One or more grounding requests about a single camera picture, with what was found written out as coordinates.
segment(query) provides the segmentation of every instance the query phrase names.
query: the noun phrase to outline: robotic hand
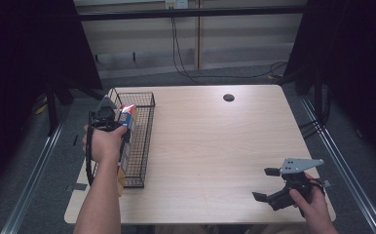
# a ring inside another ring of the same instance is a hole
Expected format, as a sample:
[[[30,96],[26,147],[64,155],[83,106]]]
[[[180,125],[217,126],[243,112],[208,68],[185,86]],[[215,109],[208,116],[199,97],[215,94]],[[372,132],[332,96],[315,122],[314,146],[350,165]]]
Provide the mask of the robotic hand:
[[[307,178],[304,171],[320,166],[323,163],[324,161],[322,161],[322,159],[311,160],[287,158],[282,163],[282,167],[280,169],[267,168],[264,170],[267,176],[282,176],[282,178],[285,180],[285,187],[281,191],[269,196],[256,192],[253,192],[252,195],[254,195],[254,199],[256,201],[268,203],[274,211],[294,205],[294,201],[288,194],[288,191],[291,188],[299,191],[306,201],[309,202],[313,186],[319,187],[323,193],[324,190],[322,183],[318,179]]]

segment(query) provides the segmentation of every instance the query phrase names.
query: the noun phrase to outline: human hand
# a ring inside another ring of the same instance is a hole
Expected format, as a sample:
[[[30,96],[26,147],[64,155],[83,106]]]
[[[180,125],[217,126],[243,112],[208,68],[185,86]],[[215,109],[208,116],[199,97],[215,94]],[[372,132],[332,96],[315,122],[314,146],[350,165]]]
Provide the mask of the human hand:
[[[304,212],[304,217],[312,234],[338,233],[331,222],[324,195],[318,187],[313,186],[311,201],[309,202],[296,189],[290,189],[289,195]]]
[[[88,125],[84,126],[85,135],[82,138],[83,151],[86,153]],[[119,151],[121,149],[122,135],[127,131],[127,127],[121,126],[115,131],[105,132],[94,129],[92,136],[92,159],[97,163],[108,161],[118,163]]]

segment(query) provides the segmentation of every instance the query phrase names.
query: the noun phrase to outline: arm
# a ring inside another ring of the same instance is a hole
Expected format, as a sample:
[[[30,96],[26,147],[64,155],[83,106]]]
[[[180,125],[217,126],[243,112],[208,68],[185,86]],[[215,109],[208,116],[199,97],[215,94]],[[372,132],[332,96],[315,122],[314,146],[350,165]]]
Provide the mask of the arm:
[[[304,216],[312,234],[338,233],[331,222],[327,203],[325,202],[324,195],[319,188],[313,186],[312,201],[310,203],[308,203],[295,189],[291,189],[289,194],[295,204],[304,212]]]
[[[98,163],[97,174],[79,212],[74,233],[121,233],[116,172],[121,137],[126,130],[124,126],[111,133],[94,130],[92,155]]]

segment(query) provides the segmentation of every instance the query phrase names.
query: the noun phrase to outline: wire basket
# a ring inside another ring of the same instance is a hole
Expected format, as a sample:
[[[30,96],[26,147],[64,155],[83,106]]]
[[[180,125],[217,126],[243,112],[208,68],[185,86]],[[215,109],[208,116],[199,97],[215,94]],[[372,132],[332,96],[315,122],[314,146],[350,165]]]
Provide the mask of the wire basket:
[[[152,123],[154,120],[154,94],[148,93],[117,93],[115,89],[109,91],[110,98],[118,106],[119,116],[121,104],[134,104],[137,119],[132,135],[131,156],[128,162],[125,188],[143,188],[148,164],[149,142],[151,139]]]

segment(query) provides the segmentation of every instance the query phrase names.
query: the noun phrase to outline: aluminum rail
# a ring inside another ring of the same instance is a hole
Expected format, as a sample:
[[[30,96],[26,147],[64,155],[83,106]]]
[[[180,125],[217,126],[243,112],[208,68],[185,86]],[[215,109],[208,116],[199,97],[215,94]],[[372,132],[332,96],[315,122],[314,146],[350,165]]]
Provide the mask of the aluminum rail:
[[[312,121],[315,121],[316,114],[312,103],[306,97],[302,97],[301,101],[310,119]],[[333,159],[342,178],[345,180],[346,185],[355,198],[358,207],[369,223],[370,228],[373,230],[373,233],[376,234],[376,207],[373,205],[372,201],[367,196],[366,192],[363,190],[360,183],[356,179],[355,174],[350,169],[349,164],[346,162],[342,152],[337,147],[327,128],[325,126],[319,128],[319,125],[316,125],[316,129],[318,130],[319,136],[324,143],[324,146],[330,153],[330,156]]]
[[[252,8],[205,8],[205,9],[173,9],[131,12],[87,12],[78,15],[40,16],[36,20],[50,21],[94,21],[94,20],[136,20],[157,18],[190,18],[190,17],[222,17],[247,15],[281,15],[302,13],[324,13],[325,7],[280,6]]]
[[[48,136],[48,139],[43,147],[42,153],[34,167],[29,180],[27,181],[24,189],[19,197],[18,202],[13,208],[11,214],[9,215],[6,223],[1,231],[1,234],[16,234],[19,231],[20,225],[26,215],[27,209],[33,200],[34,192],[39,185],[40,179],[48,165],[49,159],[51,158],[52,152],[56,146],[57,140],[60,136],[63,124],[69,113],[69,107],[62,112],[61,120],[52,136]]]

